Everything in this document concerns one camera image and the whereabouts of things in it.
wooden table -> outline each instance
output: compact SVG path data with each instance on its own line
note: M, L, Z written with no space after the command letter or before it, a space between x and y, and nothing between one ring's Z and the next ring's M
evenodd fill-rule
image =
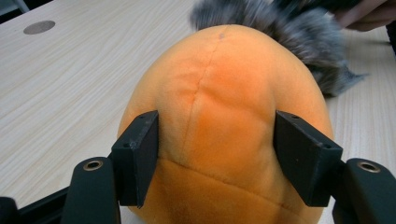
M106 156L137 80L193 33L193 0L55 0L0 25L0 194L23 207L69 185L80 161ZM45 33L23 30L54 21ZM346 32L363 82L328 99L344 159L396 174L396 62L384 29ZM321 223L332 223L330 209ZM123 223L140 223L125 208Z

light wood tabletop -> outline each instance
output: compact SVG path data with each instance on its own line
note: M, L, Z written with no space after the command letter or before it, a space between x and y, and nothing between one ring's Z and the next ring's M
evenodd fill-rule
M19 207L70 184L107 156L139 78L194 31L193 0L54 0L0 25L0 195ZM32 35L54 21L47 32ZM385 29L344 31L351 70L369 74L327 99L344 160L396 174L396 62ZM122 208L123 223L141 223ZM332 223L331 208L320 223Z

orange fabric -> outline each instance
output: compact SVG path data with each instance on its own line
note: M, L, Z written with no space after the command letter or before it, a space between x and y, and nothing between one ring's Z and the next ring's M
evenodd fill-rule
M288 50L256 30L212 27L180 41L141 78L120 133L158 110L160 150L147 223L315 223L282 175L273 148L276 109L332 138L318 85Z

plush toy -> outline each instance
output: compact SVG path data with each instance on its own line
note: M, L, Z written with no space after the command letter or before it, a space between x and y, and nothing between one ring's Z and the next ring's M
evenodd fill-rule
M147 223L316 223L282 175L276 110L332 138L309 70L271 37L240 25L199 31L142 76L120 123L159 111L159 158L142 208Z
M296 55L324 94L337 96L364 76L348 69L341 28L326 15L326 9L357 3L359 0L203 0L194 7L191 24L198 30L222 24L257 29Z

fluffy gray fur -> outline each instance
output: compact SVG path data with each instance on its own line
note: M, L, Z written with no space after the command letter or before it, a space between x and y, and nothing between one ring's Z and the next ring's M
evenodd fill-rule
M198 30L240 24L271 36L309 68L324 94L339 95L362 80L347 68L340 27L326 10L296 10L297 5L278 7L276 0L203 0L193 9L191 24Z

